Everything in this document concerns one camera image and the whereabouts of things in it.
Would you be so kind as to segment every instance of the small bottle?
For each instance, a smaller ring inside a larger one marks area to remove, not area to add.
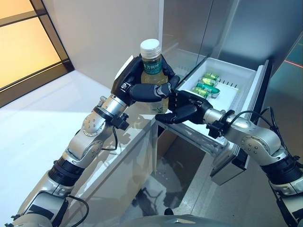
[[[193,92],[195,92],[196,94],[202,96],[205,99],[208,99],[210,97],[210,93],[208,91],[203,90],[200,87],[194,87],[193,88]]]
[[[220,77],[218,75],[213,74],[211,72],[205,73],[203,77],[213,79],[213,80],[216,80],[216,81],[218,81],[220,79]]]
[[[217,89],[216,87],[212,87],[208,84],[204,84],[204,83],[201,83],[201,82],[198,82],[196,84],[196,87],[202,88],[203,90],[210,92],[212,98],[217,98],[219,93],[220,93],[220,90]]]
[[[208,84],[208,85],[210,85],[212,87],[215,87],[218,84],[217,81],[215,81],[213,79],[209,79],[209,78],[204,78],[204,77],[200,78],[200,81],[202,83]]]
[[[165,84],[168,77],[162,71],[161,47],[157,39],[144,40],[140,45],[140,52],[144,65],[141,74],[141,83],[144,84]],[[168,109],[169,99],[162,99],[155,103],[146,103],[151,114],[162,114]]]

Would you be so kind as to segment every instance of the gray floor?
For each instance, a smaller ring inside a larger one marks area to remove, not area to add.
[[[303,52],[302,39],[268,85],[264,107],[272,106],[276,121],[289,151],[303,157]],[[158,162],[158,174],[147,180],[121,222],[146,215],[163,214],[171,206],[175,214],[193,214],[242,227],[286,227],[268,186],[268,179],[256,163],[250,161],[244,173],[222,186],[210,183],[201,151],[178,138]],[[184,196],[190,181],[195,181],[195,199]]]

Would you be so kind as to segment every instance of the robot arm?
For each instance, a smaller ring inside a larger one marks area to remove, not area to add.
[[[141,84],[143,63],[141,57],[131,56],[117,73],[109,98],[101,97],[99,103],[84,119],[81,129],[71,139],[68,147],[53,167],[47,171],[12,216],[14,222],[6,226],[59,226],[68,207],[73,187],[81,174],[103,148],[104,141],[115,128],[126,130],[127,107],[136,101],[155,102],[167,98],[176,87],[179,77],[163,58],[163,73],[169,77],[166,84],[155,86]]]
[[[186,91],[173,92],[169,109],[171,113],[158,114],[156,120],[170,124],[186,120],[206,124],[209,136],[224,136],[250,155],[267,175],[286,223],[297,226],[303,218],[302,165],[281,146],[277,134],[235,115],[234,111],[215,110],[206,99]]]

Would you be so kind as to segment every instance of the white bottle cap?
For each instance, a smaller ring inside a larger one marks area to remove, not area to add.
[[[160,42],[158,39],[147,39],[140,44],[141,56],[145,59],[153,59],[161,54]]]

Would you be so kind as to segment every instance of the glass window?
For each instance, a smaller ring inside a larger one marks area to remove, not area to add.
[[[34,11],[29,0],[0,0],[0,19]]]
[[[0,27],[0,87],[60,61],[38,18]]]
[[[0,107],[73,70],[41,0],[0,0]]]

